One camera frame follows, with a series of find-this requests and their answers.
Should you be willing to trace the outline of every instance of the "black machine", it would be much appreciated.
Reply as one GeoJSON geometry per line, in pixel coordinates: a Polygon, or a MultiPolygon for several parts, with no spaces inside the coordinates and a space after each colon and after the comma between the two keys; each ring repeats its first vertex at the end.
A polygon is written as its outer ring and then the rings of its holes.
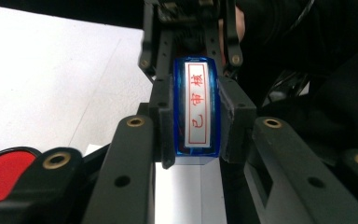
{"type": "Polygon", "coordinates": [[[186,55],[216,63],[220,157],[244,164],[255,211],[243,211],[249,223],[358,223],[358,149],[334,166],[323,163],[288,123],[258,118],[235,81],[242,53],[234,0],[145,0],[144,16],[139,66],[153,82],[150,102],[118,124],[110,145],[85,158],[64,147],[38,156],[0,202],[0,223],[154,223],[155,162],[175,164],[172,62],[186,55]]]}

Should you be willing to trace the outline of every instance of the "white surface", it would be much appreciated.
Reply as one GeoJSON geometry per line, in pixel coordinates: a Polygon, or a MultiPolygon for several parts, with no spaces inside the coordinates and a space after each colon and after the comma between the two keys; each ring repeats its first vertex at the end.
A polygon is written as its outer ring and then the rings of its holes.
{"type": "Polygon", "coordinates": [[[86,152],[83,155],[88,156],[89,154],[93,153],[94,151],[100,149],[101,147],[103,147],[103,146],[89,144],[89,146],[86,148],[86,152]]]}
{"type": "MultiPolygon", "coordinates": [[[[84,153],[110,143],[118,122],[149,100],[137,66],[142,34],[0,8],[0,150],[84,153]]],[[[156,223],[226,223],[218,161],[157,167],[156,223]]]]}
{"type": "Polygon", "coordinates": [[[205,165],[156,163],[156,224],[226,224],[219,160],[205,165]]]}

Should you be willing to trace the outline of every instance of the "blue plastic casing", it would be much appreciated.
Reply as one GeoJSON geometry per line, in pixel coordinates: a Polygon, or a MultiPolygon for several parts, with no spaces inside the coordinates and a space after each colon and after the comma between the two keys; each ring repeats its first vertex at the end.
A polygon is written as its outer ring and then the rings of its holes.
{"type": "Polygon", "coordinates": [[[177,161],[219,156],[220,97],[213,59],[187,57],[174,61],[173,119],[177,161]]]}

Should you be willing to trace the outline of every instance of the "white label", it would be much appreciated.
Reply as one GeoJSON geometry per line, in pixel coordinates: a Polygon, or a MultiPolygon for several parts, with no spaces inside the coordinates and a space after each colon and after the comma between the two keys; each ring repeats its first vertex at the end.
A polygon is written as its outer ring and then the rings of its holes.
{"type": "Polygon", "coordinates": [[[211,103],[207,63],[185,63],[185,147],[211,144],[211,103]]]}

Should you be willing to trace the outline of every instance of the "red circle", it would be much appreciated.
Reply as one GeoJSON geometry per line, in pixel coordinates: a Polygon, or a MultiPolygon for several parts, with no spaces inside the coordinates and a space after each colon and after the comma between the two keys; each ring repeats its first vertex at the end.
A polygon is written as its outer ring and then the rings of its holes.
{"type": "Polygon", "coordinates": [[[0,201],[9,195],[34,159],[35,155],[27,151],[11,151],[0,155],[0,201]]]}

